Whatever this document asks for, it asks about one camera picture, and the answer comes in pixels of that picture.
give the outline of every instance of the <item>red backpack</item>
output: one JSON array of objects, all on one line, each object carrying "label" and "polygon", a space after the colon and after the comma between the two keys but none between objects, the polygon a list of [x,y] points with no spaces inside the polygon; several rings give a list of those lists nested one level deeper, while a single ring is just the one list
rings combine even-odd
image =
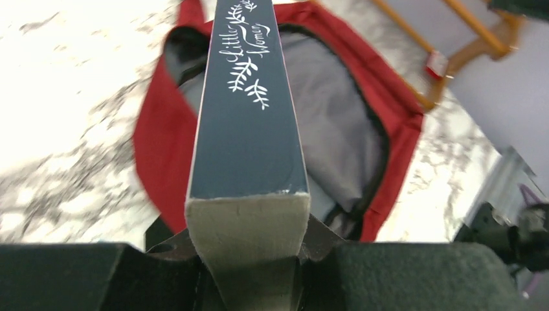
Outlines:
[{"label": "red backpack", "polygon": [[[311,2],[275,5],[274,10],[279,25],[299,25],[331,47],[385,129],[385,169],[353,211],[363,221],[360,240],[374,241],[396,202],[421,133],[423,112],[398,75],[345,22]],[[181,27],[210,37],[212,22],[205,23],[200,0],[181,3],[171,33]],[[196,114],[178,90],[181,83],[169,75],[162,55],[133,134],[137,174],[174,233],[186,227],[184,206],[197,127]]]}]

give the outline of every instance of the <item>black object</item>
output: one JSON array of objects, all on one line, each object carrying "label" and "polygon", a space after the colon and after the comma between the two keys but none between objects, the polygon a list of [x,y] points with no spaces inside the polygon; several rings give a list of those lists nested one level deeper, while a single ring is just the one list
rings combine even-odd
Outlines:
[{"label": "black object", "polygon": [[145,249],[148,251],[153,246],[164,242],[171,238],[174,234],[168,228],[168,225],[162,220],[161,217],[151,224],[151,226],[145,231]]},{"label": "black object", "polygon": [[[296,265],[295,310],[523,307],[503,263],[478,244],[356,244],[311,217]],[[0,310],[224,307],[183,231],[147,254],[125,244],[3,245]]]},{"label": "black object", "polygon": [[310,195],[275,11],[271,1],[220,1],[214,20],[188,232],[227,308],[287,310]]},{"label": "black object", "polygon": [[488,7],[549,21],[548,0],[491,0]]},{"label": "black object", "polygon": [[471,225],[463,226],[454,241],[486,245],[504,263],[532,272],[549,270],[549,204],[525,208],[519,214],[517,225],[498,223],[493,210],[490,203],[483,203]]}]

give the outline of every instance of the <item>red tag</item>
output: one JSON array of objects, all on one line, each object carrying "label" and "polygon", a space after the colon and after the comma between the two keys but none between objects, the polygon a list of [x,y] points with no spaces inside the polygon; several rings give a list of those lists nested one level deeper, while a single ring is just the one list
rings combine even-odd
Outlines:
[{"label": "red tag", "polygon": [[435,50],[432,51],[427,58],[427,64],[425,65],[425,71],[434,79],[441,80],[446,75],[446,68],[448,67],[448,59],[441,52]]}]

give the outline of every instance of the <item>marble countertop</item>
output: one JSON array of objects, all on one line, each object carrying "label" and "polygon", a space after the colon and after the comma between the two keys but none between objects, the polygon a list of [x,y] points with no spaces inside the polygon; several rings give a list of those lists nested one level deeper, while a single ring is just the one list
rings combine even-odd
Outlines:
[{"label": "marble countertop", "polygon": [[[211,18],[215,1],[203,2]],[[130,137],[178,3],[0,5],[1,83],[10,86],[0,89],[0,242],[105,240],[142,247],[157,211],[135,177]],[[323,4],[422,87],[425,52],[372,3]],[[378,240],[451,240],[498,158],[446,92],[425,118]]]}]

